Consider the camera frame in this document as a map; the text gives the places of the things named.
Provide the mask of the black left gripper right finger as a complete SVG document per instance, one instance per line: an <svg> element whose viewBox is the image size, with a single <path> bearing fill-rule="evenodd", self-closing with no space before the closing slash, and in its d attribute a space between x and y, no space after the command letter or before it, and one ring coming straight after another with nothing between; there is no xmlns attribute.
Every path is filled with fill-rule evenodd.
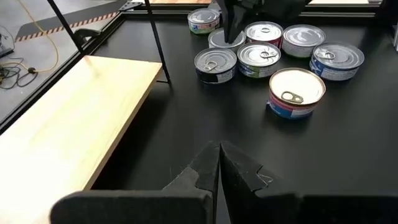
<svg viewBox="0 0 398 224"><path fill-rule="evenodd" d="M220 169L231 224L398 224L398 195L300 195L228 141Z"/></svg>

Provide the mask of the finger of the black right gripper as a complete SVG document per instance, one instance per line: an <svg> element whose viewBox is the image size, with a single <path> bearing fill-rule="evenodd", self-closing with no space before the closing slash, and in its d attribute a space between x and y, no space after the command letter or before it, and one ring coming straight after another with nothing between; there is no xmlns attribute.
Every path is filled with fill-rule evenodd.
<svg viewBox="0 0 398 224"><path fill-rule="evenodd" d="M231 6L231 40L249 24L259 7L259 0L234 0Z"/></svg>
<svg viewBox="0 0 398 224"><path fill-rule="evenodd" d="M224 41L232 43L234 41L234 4L235 0L216 0L217 4L221 9L223 16L223 29L224 29Z"/></svg>

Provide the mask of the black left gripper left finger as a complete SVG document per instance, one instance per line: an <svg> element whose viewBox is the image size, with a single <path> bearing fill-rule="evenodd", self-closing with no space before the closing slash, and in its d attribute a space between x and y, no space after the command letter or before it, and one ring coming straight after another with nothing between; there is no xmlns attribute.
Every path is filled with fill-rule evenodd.
<svg viewBox="0 0 398 224"><path fill-rule="evenodd" d="M215 224L220 145L210 142L161 190L84 190L61 198L50 224Z"/></svg>

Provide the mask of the silver can dark blue label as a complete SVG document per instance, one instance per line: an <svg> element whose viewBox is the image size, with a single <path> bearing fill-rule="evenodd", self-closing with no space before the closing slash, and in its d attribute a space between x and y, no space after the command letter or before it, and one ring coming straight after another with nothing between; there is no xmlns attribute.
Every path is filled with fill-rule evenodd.
<svg viewBox="0 0 398 224"><path fill-rule="evenodd" d="M201 82L217 85L234 77L237 61L238 58L232 50L216 47L200 51L193 63Z"/></svg>

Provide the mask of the gold lid seafood can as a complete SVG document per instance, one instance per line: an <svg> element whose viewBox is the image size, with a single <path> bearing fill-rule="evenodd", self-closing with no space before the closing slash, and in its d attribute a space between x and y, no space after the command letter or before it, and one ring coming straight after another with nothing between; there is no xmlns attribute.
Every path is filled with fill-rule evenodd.
<svg viewBox="0 0 398 224"><path fill-rule="evenodd" d="M302 68L284 68L269 79L267 104L278 116L302 119L310 116L326 92L324 81Z"/></svg>

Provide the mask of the light wooden shelf board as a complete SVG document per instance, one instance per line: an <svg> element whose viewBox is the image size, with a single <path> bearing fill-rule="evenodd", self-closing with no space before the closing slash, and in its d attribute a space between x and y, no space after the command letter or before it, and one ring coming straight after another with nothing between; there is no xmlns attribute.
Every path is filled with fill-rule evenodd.
<svg viewBox="0 0 398 224"><path fill-rule="evenodd" d="M87 55L0 134L0 224L50 224L58 200L91 188L161 73Z"/></svg>

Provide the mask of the black table mat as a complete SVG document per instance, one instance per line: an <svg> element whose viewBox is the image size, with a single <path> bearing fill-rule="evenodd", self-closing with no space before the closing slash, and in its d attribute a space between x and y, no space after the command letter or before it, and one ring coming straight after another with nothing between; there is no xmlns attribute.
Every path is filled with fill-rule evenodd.
<svg viewBox="0 0 398 224"><path fill-rule="evenodd" d="M186 20L156 25L171 82L153 86L95 189L161 189L209 142L229 141L301 194L398 194L398 53L385 30L324 26L365 61L327 83L311 117L288 120L267 107L266 79L199 81L193 59L208 42Z"/></svg>

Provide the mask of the silver can blue white label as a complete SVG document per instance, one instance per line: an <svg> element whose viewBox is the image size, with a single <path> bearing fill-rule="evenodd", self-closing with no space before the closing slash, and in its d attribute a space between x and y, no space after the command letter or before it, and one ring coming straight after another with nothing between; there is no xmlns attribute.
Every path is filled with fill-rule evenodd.
<svg viewBox="0 0 398 224"><path fill-rule="evenodd" d="M357 47L342 42L324 42L313 49L311 71L330 81L353 78L364 62L364 54Z"/></svg>

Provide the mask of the hazard striped floor mat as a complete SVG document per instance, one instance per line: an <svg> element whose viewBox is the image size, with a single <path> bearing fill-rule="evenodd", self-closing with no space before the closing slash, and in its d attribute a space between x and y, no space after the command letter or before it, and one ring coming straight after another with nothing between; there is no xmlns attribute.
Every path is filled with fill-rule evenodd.
<svg viewBox="0 0 398 224"><path fill-rule="evenodd" d="M63 16L68 22L70 28L76 28L114 17L119 11L119 8L121 8L126 2L126 0L113 1L64 14ZM37 21L37 24L43 31L40 31L33 22L24 24L16 34L14 38L15 42L42 37L44 33L54 34L64 30L62 23L59 21L57 16Z"/></svg>

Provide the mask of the black floor equipment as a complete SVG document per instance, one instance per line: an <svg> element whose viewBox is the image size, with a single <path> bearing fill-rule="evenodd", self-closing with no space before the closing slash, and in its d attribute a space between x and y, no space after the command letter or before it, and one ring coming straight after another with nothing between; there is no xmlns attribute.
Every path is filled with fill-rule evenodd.
<svg viewBox="0 0 398 224"><path fill-rule="evenodd" d="M0 25L0 58L10 55L14 49L15 43L12 34Z"/></svg>

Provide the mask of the black frame wooden shelf rack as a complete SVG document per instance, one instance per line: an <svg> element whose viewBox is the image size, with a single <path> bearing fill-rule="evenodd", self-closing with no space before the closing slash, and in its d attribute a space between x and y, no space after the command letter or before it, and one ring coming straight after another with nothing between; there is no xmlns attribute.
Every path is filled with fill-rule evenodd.
<svg viewBox="0 0 398 224"><path fill-rule="evenodd" d="M84 56L87 53L92 53L92 51L94 51L94 49L92 51L89 50L89 46L91 44L91 40L89 41L89 44L84 44L83 40L80 40L80 38L76 35L76 34L72 34L72 30L70 28L70 26L67 24L66 19L64 18L64 16L62 15L62 13L60 12L59 8L56 6L55 2L53 0L47 0L47 2L50 4L51 8L53 9L54 13L56 14L56 16L58 17L58 19L60 20L60 22L62 23L63 27L65 28L65 30L68 32L68 35L72 38L72 41L74 42L74 44L76 45L78 51L79 51L79 56ZM155 21L154 21L154 17L153 17L153 13L152 13L152 9L151 9L151 5L149 0L144 0L144 5L146 7L147 10L147 15L149 16L149 20L150 20L150 24L152 27L152 31L154 34L154 38L156 41L156 46L157 46L157 50L159 52L159 56L162 62L162 68L163 71L165 73L165 77L166 77L166 81L163 80L159 80L159 82L162 83L168 83L169 85L171 85L171 80L170 80L170 75L169 72L167 70L166 64L165 64L165 59L164 59L164 54L162 51L162 47L161 47L161 43L160 43L160 39L159 39L159 34L155 25ZM108 36L111 34L111 32L105 32L105 31L101 31L97 36L94 36L94 40L93 42L95 43L93 46L94 47L98 47L100 45L99 40L105 40L108 38Z"/></svg>

